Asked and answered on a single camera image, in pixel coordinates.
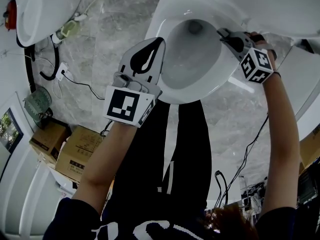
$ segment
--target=marker cube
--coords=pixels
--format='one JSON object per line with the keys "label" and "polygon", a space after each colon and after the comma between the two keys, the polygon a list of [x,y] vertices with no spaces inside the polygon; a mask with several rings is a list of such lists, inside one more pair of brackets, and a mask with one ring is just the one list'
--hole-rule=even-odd
{"label": "marker cube", "polygon": [[267,50],[251,48],[239,64],[240,71],[245,79],[251,83],[263,84],[272,74]]}

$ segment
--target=cardboard box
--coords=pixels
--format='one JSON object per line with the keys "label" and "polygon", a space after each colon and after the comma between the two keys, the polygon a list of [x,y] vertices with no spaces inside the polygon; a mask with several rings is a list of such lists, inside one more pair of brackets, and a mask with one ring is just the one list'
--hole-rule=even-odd
{"label": "cardboard box", "polygon": [[89,158],[102,141],[99,133],[78,126],[63,146],[55,170],[79,183]]}
{"label": "cardboard box", "polygon": [[29,144],[46,164],[55,165],[62,143],[70,136],[65,126],[50,121],[44,129],[38,129]]}
{"label": "cardboard box", "polygon": [[320,157],[320,124],[300,142],[300,155],[304,168]]}

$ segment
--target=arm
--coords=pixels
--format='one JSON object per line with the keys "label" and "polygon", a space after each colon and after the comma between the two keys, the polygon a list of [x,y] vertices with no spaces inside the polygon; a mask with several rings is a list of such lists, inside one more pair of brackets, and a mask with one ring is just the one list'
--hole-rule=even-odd
{"label": "arm", "polygon": [[119,169],[137,128],[115,122],[100,146],[94,151],[87,165],[77,191],[72,199],[91,205],[102,213],[109,187]]}
{"label": "arm", "polygon": [[[269,51],[273,69],[273,54]],[[263,84],[269,114],[271,154],[261,216],[271,210],[297,206],[300,143],[294,111],[279,75]]]}

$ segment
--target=window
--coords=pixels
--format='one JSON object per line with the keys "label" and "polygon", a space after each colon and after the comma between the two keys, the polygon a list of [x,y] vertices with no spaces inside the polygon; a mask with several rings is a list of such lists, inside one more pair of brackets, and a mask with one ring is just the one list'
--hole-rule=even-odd
{"label": "window", "polygon": [[9,108],[0,120],[0,142],[12,154],[23,135]]}

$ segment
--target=black pants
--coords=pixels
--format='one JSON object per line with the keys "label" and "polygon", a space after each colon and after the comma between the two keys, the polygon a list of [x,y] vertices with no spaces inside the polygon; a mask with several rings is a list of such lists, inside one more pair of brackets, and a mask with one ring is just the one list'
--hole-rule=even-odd
{"label": "black pants", "polygon": [[[170,104],[159,100],[137,130],[106,206],[112,217],[128,219],[129,213],[144,222],[193,216],[206,208],[212,160],[202,104],[196,101],[179,106],[176,147],[163,180],[169,108]],[[167,194],[172,166],[172,188]]]}

